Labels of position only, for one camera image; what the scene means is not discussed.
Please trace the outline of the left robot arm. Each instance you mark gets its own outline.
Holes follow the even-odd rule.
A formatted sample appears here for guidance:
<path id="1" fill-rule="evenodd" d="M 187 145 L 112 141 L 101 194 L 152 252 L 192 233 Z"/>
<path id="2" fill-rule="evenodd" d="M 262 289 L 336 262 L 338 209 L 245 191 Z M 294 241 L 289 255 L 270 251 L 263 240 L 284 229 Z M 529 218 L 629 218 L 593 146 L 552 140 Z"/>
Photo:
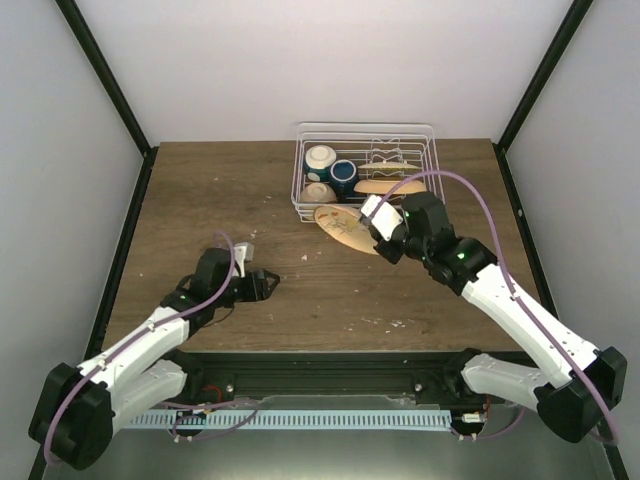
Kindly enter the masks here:
<path id="1" fill-rule="evenodd" d="M 201 367 L 179 347 L 220 309 L 269 299 L 279 275 L 246 265 L 253 246 L 209 248 L 151 315 L 107 350 L 76 367 L 61 363 L 45 379 L 28 435 L 47 459 L 84 470 L 134 418 L 165 401 L 196 402 Z"/>

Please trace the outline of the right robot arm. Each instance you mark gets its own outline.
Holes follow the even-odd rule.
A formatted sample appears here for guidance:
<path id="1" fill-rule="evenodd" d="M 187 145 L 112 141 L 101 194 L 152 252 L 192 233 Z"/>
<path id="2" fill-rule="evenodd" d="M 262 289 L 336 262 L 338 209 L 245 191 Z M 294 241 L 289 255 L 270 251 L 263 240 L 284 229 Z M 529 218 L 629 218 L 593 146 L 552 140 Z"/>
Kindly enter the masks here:
<path id="1" fill-rule="evenodd" d="M 436 282 L 478 308 L 530 357 L 533 366 L 472 349 L 444 378 L 447 396 L 465 403 L 489 394 L 536 412 L 558 437 L 578 443 L 621 400 L 627 360 L 600 349 L 562 324 L 502 271 L 479 240 L 456 234 L 443 202 L 430 192 L 394 208 L 377 195 L 361 208 L 376 252 L 390 263 L 420 262 Z"/>

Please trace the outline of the dark blue mug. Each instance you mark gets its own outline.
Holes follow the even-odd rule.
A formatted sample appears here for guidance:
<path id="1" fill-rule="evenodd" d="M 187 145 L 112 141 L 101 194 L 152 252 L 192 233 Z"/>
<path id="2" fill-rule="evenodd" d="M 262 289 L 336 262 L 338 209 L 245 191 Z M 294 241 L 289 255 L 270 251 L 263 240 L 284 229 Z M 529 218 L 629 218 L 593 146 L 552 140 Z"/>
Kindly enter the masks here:
<path id="1" fill-rule="evenodd" d="M 346 198 L 355 192 L 359 182 L 357 166 L 351 160 L 336 160 L 330 168 L 329 185 L 338 198 Z"/>

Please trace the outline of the round bamboo steamer tray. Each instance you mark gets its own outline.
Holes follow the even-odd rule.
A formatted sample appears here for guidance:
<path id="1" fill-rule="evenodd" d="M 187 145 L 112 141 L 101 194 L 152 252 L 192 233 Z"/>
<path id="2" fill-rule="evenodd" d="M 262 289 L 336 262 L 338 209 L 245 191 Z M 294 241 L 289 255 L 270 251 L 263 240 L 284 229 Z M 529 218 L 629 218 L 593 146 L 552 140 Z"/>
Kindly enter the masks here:
<path id="1" fill-rule="evenodd" d="M 362 171 L 372 171 L 372 172 L 385 172 L 385 171 L 405 172 L 405 171 L 421 170 L 419 166 L 416 166 L 410 163 L 396 162 L 396 161 L 389 161 L 389 160 L 363 163 L 358 166 L 358 169 Z"/>

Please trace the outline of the bird painted plate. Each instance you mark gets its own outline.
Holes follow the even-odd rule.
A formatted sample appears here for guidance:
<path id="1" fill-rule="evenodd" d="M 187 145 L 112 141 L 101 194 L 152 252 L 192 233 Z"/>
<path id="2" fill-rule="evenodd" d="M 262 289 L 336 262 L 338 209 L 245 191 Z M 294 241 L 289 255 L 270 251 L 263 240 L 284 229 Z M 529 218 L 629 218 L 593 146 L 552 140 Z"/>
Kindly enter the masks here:
<path id="1" fill-rule="evenodd" d="M 360 222 L 360 212 L 351 207 L 321 205 L 313 214 L 315 223 L 331 238 L 361 253 L 377 255 L 376 241 Z"/>

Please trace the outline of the cream orange plate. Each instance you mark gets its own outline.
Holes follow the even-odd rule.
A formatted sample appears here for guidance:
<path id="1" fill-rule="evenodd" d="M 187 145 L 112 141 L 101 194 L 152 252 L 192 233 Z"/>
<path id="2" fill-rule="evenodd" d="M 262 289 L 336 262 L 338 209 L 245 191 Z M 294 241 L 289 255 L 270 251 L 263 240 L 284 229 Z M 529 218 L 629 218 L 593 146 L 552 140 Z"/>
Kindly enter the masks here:
<path id="1" fill-rule="evenodd" d="M 388 193 L 394 186 L 401 183 L 401 180 L 379 180 L 367 179 L 360 180 L 354 187 L 356 193 L 384 195 Z M 412 180 L 400 186 L 394 195 L 408 195 L 419 192 L 426 192 L 427 189 L 423 182 Z"/>

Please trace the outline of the small white bowl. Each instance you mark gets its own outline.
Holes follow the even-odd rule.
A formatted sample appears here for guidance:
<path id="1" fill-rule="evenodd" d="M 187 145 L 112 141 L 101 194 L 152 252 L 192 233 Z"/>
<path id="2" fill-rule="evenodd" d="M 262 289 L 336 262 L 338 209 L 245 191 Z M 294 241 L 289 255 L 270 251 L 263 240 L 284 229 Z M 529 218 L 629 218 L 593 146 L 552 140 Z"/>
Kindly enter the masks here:
<path id="1" fill-rule="evenodd" d="M 338 202 L 335 191 L 326 183 L 309 183 L 300 193 L 299 203 L 304 207 L 316 207 Z"/>

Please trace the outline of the white wire dish rack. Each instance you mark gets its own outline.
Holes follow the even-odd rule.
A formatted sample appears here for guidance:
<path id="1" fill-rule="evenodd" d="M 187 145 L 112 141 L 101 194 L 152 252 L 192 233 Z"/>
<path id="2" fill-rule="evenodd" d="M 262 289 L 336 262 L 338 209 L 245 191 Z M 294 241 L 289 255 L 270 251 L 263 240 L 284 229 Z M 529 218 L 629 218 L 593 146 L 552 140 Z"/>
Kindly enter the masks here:
<path id="1" fill-rule="evenodd" d="M 394 182 L 439 168 L 433 128 L 422 123 L 302 122 L 291 201 L 303 223 L 323 203 L 359 207 L 366 181 Z"/>

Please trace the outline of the white bowl teal outside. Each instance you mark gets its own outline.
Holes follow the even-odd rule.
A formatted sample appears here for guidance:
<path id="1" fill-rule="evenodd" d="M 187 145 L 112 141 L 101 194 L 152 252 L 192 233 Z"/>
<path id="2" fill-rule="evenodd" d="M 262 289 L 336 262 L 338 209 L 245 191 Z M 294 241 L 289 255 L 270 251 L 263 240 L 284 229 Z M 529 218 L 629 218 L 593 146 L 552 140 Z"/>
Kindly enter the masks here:
<path id="1" fill-rule="evenodd" d="M 311 182 L 328 182 L 331 165 L 337 160 L 335 150 L 327 145 L 314 145 L 304 156 L 303 172 Z"/>

